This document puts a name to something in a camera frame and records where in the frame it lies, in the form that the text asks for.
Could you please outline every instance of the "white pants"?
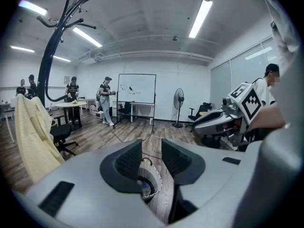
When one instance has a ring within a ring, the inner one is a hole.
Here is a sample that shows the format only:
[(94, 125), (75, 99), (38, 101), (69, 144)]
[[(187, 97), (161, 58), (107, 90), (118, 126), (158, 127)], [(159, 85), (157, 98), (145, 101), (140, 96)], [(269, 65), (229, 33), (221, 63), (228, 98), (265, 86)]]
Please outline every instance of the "white pants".
[(110, 98), (107, 96), (102, 96), (100, 97), (100, 103), (104, 112), (104, 122), (110, 124), (112, 122), (110, 117)]

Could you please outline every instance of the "black chair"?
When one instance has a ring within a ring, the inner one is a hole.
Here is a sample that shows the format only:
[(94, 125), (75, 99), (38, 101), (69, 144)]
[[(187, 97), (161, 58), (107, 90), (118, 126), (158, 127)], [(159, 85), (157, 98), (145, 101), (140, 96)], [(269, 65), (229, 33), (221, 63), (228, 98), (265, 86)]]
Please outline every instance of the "black chair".
[(131, 113), (131, 103), (130, 102), (124, 103), (124, 108), (123, 108), (123, 104), (120, 104), (120, 109), (118, 109), (118, 111), (125, 115), (129, 115)]
[(191, 119), (192, 121), (196, 121), (200, 116), (200, 112), (207, 112), (208, 110), (211, 110), (212, 109), (212, 106), (211, 106), (211, 103), (206, 103), (204, 102), (203, 104), (201, 104), (199, 106), (199, 110), (198, 112), (196, 113), (195, 116), (193, 116), (193, 108), (190, 108), (191, 109), (191, 115), (188, 116), (189, 119)]
[(54, 119), (58, 120), (58, 126), (56, 126), (55, 121), (52, 122), (52, 128), (50, 133), (54, 137), (54, 145), (56, 146), (59, 152), (65, 151), (68, 152), (69, 154), (76, 155), (72, 151), (68, 150), (67, 147), (72, 144), (78, 146), (78, 143), (77, 142), (65, 143), (66, 138), (71, 135), (72, 125), (71, 124), (61, 125), (61, 121), (60, 121), (61, 117), (64, 117), (64, 115), (54, 117)]

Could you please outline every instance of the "man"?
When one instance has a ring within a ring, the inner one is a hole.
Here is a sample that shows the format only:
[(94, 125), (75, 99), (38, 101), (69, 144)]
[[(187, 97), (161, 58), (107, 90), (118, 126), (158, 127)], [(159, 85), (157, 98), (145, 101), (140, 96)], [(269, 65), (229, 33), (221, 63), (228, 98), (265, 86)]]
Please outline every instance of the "man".
[[(265, 0), (270, 15), (273, 19), (271, 28), (274, 41), (277, 43), (281, 69), (285, 72), (289, 68), (295, 56), (303, 50), (301, 38), (291, 22), (286, 11), (278, 0)], [(265, 106), (252, 121), (249, 131), (256, 128), (280, 128), (285, 124), (284, 117), (276, 103)]]
[(259, 78), (254, 82), (254, 88), (263, 105), (266, 105), (267, 88), (274, 87), (275, 82), (280, 80), (280, 69), (277, 64), (269, 64), (266, 67), (264, 78)]
[(28, 93), (30, 95), (32, 95), (33, 97), (35, 97), (37, 95), (37, 86), (36, 86), (36, 84), (34, 82), (34, 75), (31, 74), (28, 77), (28, 79), (29, 79), (28, 81), (29, 81), (29, 84), (30, 84), (30, 87), (28, 89)]

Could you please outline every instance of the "standing fan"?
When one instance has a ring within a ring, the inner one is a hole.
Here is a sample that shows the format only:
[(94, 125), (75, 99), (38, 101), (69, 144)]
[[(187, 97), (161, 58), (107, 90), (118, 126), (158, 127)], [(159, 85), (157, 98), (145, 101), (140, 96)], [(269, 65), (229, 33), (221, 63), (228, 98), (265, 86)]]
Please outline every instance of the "standing fan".
[(174, 127), (178, 127), (178, 128), (182, 127), (182, 124), (179, 123), (179, 120), (180, 120), (181, 106), (182, 106), (184, 100), (185, 100), (184, 92), (181, 88), (178, 88), (174, 94), (174, 99), (173, 99), (174, 107), (179, 110), (179, 116), (177, 118), (177, 123), (172, 123), (172, 126), (174, 126)]

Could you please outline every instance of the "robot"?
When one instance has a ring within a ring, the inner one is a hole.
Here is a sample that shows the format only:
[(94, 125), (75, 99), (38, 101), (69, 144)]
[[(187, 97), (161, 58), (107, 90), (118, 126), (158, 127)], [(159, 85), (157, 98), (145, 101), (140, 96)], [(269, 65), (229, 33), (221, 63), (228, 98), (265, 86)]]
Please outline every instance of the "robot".
[[(253, 85), (241, 83), (223, 98), (221, 108), (201, 116), (192, 127), (199, 134), (226, 135), (233, 146), (249, 144), (244, 140), (245, 134), (262, 106)], [(234, 129), (235, 120), (241, 122), (237, 130)]]

